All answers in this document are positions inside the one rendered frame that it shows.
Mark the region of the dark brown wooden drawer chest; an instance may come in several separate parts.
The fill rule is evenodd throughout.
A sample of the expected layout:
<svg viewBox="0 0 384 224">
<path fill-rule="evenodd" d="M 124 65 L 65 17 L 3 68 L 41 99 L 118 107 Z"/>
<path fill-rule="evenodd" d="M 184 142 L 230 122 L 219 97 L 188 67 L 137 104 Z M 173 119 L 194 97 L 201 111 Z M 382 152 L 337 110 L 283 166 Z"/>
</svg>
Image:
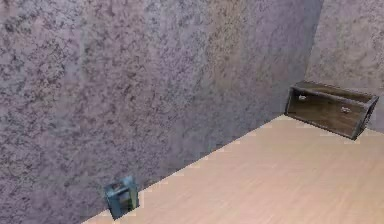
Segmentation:
<svg viewBox="0 0 384 224">
<path fill-rule="evenodd" d="M 356 140 L 365 130 L 378 100 L 373 94 L 300 81 L 289 89 L 284 114 Z"/>
</svg>

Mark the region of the small blue-grey open bin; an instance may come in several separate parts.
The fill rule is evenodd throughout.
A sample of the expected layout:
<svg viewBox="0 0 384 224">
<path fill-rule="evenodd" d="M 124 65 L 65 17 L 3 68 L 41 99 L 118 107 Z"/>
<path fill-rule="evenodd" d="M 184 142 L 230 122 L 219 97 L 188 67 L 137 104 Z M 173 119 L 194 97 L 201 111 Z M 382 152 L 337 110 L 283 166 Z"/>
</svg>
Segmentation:
<svg viewBox="0 0 384 224">
<path fill-rule="evenodd" d="M 133 176 L 122 178 L 104 187 L 108 209 L 114 220 L 138 208 L 138 187 Z"/>
</svg>

